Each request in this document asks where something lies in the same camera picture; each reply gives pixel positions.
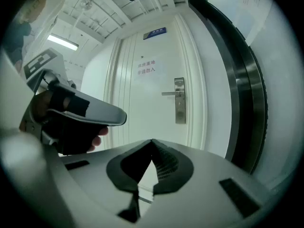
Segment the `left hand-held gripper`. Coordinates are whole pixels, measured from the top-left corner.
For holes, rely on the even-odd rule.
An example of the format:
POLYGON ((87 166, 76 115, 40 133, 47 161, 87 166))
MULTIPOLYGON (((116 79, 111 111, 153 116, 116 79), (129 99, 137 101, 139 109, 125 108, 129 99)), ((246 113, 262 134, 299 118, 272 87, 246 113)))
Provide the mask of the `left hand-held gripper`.
MULTIPOLYGON (((47 90, 49 84, 56 82, 76 89, 75 83, 67 78, 63 56, 52 48, 44 50, 29 61, 23 67, 22 75, 25 77, 27 86, 33 93, 37 93, 40 87, 47 90)), ((40 121, 39 116, 36 116, 36 110, 34 109, 35 106, 44 106, 46 100, 39 100, 37 104, 35 100, 36 98, 33 97, 25 111, 22 129, 36 136, 43 143, 54 145, 58 142, 58 139, 43 130, 44 123, 40 121)))

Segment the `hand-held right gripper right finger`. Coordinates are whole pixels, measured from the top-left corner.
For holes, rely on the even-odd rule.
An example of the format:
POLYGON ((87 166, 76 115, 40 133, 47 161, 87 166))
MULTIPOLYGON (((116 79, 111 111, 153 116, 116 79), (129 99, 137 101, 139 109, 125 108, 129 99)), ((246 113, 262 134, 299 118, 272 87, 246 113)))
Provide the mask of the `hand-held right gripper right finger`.
POLYGON ((144 215, 146 228, 252 227, 271 199, 270 191, 228 160, 199 149, 154 141, 187 156, 192 177, 177 192, 155 195, 144 215))

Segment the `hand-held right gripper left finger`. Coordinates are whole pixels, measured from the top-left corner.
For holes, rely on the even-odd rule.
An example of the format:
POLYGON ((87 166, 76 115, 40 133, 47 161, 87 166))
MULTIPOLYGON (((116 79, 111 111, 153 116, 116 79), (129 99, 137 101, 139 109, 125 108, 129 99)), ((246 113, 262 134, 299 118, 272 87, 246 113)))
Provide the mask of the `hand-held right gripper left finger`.
POLYGON ((75 187, 105 211, 109 227, 151 228, 149 212, 140 215, 138 182, 151 162, 151 140, 109 150, 60 157, 75 187))

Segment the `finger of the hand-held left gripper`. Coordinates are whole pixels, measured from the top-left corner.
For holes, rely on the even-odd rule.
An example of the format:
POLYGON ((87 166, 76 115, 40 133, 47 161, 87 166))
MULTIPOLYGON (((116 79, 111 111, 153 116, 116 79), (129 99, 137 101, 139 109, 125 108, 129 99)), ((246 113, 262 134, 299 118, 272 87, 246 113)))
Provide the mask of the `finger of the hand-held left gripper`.
POLYGON ((86 95, 64 84, 49 87, 54 100, 50 101, 48 114, 58 114, 87 124, 121 126, 127 120, 127 113, 121 108, 86 95))

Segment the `person's left hand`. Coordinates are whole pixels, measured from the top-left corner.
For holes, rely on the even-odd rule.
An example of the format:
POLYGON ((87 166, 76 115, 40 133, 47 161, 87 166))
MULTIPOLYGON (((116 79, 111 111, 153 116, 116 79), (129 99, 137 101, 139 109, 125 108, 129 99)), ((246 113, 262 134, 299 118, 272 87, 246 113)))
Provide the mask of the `person's left hand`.
POLYGON ((75 155, 92 151, 108 134, 104 123, 86 121, 92 101, 75 92, 57 88, 33 97, 29 106, 26 130, 32 130, 45 145, 54 146, 58 153, 75 155))

